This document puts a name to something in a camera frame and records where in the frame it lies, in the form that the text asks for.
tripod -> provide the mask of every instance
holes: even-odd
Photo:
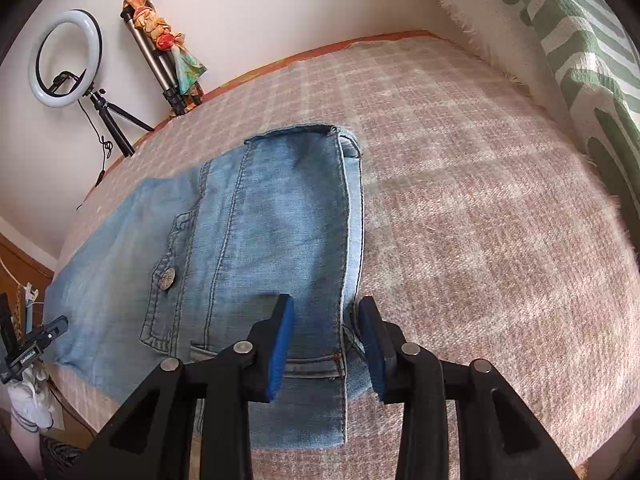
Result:
[[[60,88],[69,78],[74,79],[76,85],[78,85],[82,75],[78,77],[77,75],[64,70],[53,79],[53,84],[47,89],[47,91],[50,94],[53,94],[53,92]],[[94,104],[94,108],[98,111],[98,115],[100,115],[100,118],[104,122],[104,125],[107,127],[107,130],[111,134],[111,137],[113,137],[113,140],[115,140],[122,154],[124,156],[131,156],[136,152],[136,150],[133,149],[133,146],[127,140],[127,137],[124,136],[122,130],[116,124],[116,121],[113,120],[113,116],[109,113],[109,110],[116,112],[121,117],[124,117],[127,121],[134,123],[136,126],[139,126],[140,128],[148,132],[152,132],[154,129],[148,124],[143,123],[140,119],[124,111],[119,106],[108,102],[107,99],[102,97],[103,95],[104,88],[100,88],[99,90],[94,91],[93,83],[89,86],[88,90],[84,94],[84,96],[89,96],[89,99],[91,99],[91,102]]]
[[[136,126],[145,129],[148,132],[152,132],[154,129],[146,123],[143,123],[140,119],[134,117],[129,112],[124,111],[119,106],[116,106],[113,103],[110,103],[103,96],[104,88],[100,88],[98,91],[93,92],[92,87],[89,87],[88,92],[89,99],[94,104],[94,108],[98,110],[98,115],[104,122],[104,125],[107,127],[107,130],[113,137],[113,140],[116,141],[116,144],[120,148],[120,151],[124,156],[133,155],[136,150],[133,149],[133,146],[127,140],[127,137],[124,136],[120,127],[116,124],[116,121],[113,120],[113,117],[109,113],[109,110],[116,112],[121,117],[124,117],[127,121],[134,123]]]

white ring light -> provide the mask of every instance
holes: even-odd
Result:
[[[73,88],[66,94],[54,94],[49,92],[48,87],[44,86],[42,79],[40,78],[40,52],[44,46],[44,42],[49,37],[49,34],[62,23],[73,23],[80,27],[84,32],[89,47],[89,62],[86,69],[82,72],[80,79],[74,84]],[[91,83],[94,81],[95,75],[100,67],[100,58],[102,57],[102,35],[100,34],[100,28],[94,17],[85,10],[68,10],[63,12],[58,17],[52,20],[47,25],[44,32],[38,37],[38,40],[33,45],[31,55],[29,56],[29,84],[31,91],[36,99],[41,103],[52,107],[62,108],[67,106],[79,98],[81,98],[87,91]]]

white wall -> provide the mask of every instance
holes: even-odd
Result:
[[[44,0],[0,66],[0,216],[55,257],[76,206],[95,183],[102,151],[77,105],[47,108],[31,94],[26,78],[31,43],[58,13],[89,11],[102,29],[98,83],[107,90],[107,98],[157,124],[169,107],[119,17],[122,1]],[[205,91],[274,60],[351,38],[419,28],[462,38],[435,0],[152,1],[174,30],[185,32],[187,47],[209,68],[201,79]],[[73,25],[64,27],[47,41],[43,76],[52,78],[65,68],[79,73],[83,68],[82,37]],[[107,136],[95,111],[88,111]],[[131,142],[142,134],[119,122]],[[118,156],[114,147],[112,160]]]
[[[53,256],[51,256],[51,254],[43,251],[1,216],[0,233],[2,233],[4,237],[7,238],[13,245],[21,248],[31,258],[39,261],[41,264],[47,267],[47,269],[56,270],[56,261],[58,260],[57,258],[54,258]]]

light blue denim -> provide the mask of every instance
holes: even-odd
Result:
[[[351,319],[362,223],[356,139],[325,124],[144,180],[47,289],[45,318],[69,319],[50,355],[123,402],[167,355],[190,362],[244,339],[285,292],[285,377],[275,401],[250,405],[252,445],[342,444],[347,398],[370,386]]]

wooden furniture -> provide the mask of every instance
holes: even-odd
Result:
[[[19,282],[23,285],[26,285],[27,282],[31,283],[33,288],[38,289],[37,302],[44,301],[45,290],[53,279],[52,270],[47,269],[43,264],[21,251],[2,235],[0,235],[0,258],[2,258],[7,269],[11,271]],[[2,267],[0,267],[0,292],[6,292],[9,297],[9,306],[14,315],[18,312],[20,306],[24,307],[24,291],[18,290],[18,285],[4,272]],[[33,305],[34,325],[42,323],[42,307],[42,303]]]

